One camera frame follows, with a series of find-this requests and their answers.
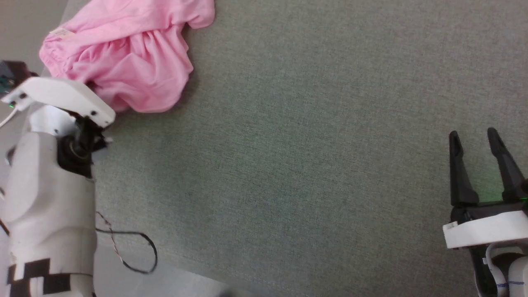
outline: black tape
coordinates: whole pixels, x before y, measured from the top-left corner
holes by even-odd
[[[15,280],[15,268],[16,265],[11,265],[7,269],[7,284],[10,285]]]
[[[11,283],[10,297],[31,297],[30,280],[18,280]]]
[[[24,278],[47,276],[50,274],[50,259],[28,262],[24,265]]]
[[[50,274],[44,277],[42,293],[56,294],[71,291],[69,273]]]

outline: pink shirt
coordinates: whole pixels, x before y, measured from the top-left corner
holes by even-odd
[[[213,0],[92,0],[62,34],[46,37],[39,55],[54,77],[93,81],[115,111],[164,112],[193,70],[183,26],[213,19]]]

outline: black wire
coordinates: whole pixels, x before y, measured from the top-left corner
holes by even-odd
[[[143,237],[146,241],[148,241],[148,244],[152,247],[152,250],[154,251],[154,265],[152,266],[152,268],[150,270],[141,270],[141,269],[137,269],[137,268],[134,268],[134,267],[131,267],[130,265],[128,265],[128,263],[123,260],[123,258],[121,257],[121,261],[123,262],[123,265],[134,271],[134,272],[137,272],[137,273],[141,273],[141,274],[150,274],[152,272],[154,272],[154,270],[156,270],[156,267],[158,266],[158,250],[156,249],[156,245],[154,244],[154,242],[144,233],[141,233],[141,232],[136,232],[136,231],[110,231],[110,230],[102,230],[102,229],[99,229],[99,228],[96,228],[96,231],[97,232],[101,232],[101,233],[106,233],[106,234],[124,234],[124,235],[139,235],[141,237]]]
[[[7,229],[7,227],[5,226],[5,224],[4,224],[4,222],[2,220],[0,220],[0,226],[4,230],[5,234],[7,234],[9,236],[9,229]]]

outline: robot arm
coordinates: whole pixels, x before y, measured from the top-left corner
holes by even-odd
[[[456,131],[449,135],[451,222],[444,225],[448,248],[468,249],[479,296],[528,296],[528,180],[497,130],[488,129],[504,185],[502,201],[482,203],[471,187]]]
[[[17,110],[47,106],[30,119],[11,160],[2,216],[10,229],[7,296],[94,296],[91,156],[106,146],[101,132],[115,113],[79,82],[8,79],[14,88],[3,102]]]

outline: clothing tag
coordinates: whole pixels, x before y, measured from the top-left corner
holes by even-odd
[[[58,27],[57,29],[51,31],[50,33],[63,40],[75,36],[75,33],[69,30],[66,30],[64,28],[61,28],[61,27]]]

